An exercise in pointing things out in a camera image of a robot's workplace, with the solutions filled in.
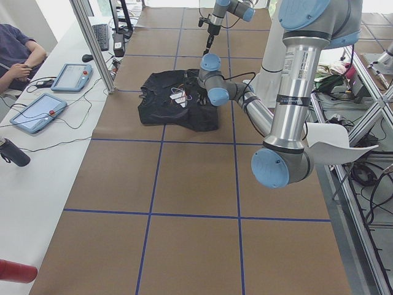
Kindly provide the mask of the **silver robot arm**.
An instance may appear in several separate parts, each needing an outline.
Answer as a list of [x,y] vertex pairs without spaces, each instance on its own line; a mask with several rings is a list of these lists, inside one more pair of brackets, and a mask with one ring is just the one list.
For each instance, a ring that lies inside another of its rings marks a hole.
[[206,18],[201,16],[198,22],[199,27],[204,23],[208,24],[208,39],[203,55],[209,53],[214,38],[219,35],[223,27],[223,20],[227,13],[236,16],[239,20],[250,22],[255,14],[256,4],[257,1],[217,0],[212,13]]
[[302,181],[315,163],[337,164],[337,159],[319,156],[315,144],[304,145],[303,126],[321,52],[355,44],[361,16],[362,1],[277,3],[269,34],[279,76],[273,111],[250,85],[226,81],[217,55],[203,53],[198,83],[210,102],[220,106],[236,101],[263,134],[263,146],[252,156],[251,169],[264,186],[281,188]]

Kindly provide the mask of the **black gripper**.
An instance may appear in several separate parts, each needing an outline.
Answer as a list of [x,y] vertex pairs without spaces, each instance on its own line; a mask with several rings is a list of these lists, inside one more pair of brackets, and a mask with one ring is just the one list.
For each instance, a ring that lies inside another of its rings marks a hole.
[[203,55],[206,55],[206,54],[209,53],[209,51],[210,51],[210,49],[212,47],[212,44],[214,42],[214,36],[218,36],[219,32],[220,32],[220,26],[219,25],[209,24],[209,26],[208,26],[209,36],[208,36],[208,39],[206,41],[206,47],[205,47],[205,50],[203,52]]
[[208,103],[207,92],[199,85],[196,78],[186,79],[184,82],[184,89],[189,101],[193,101],[197,104]]

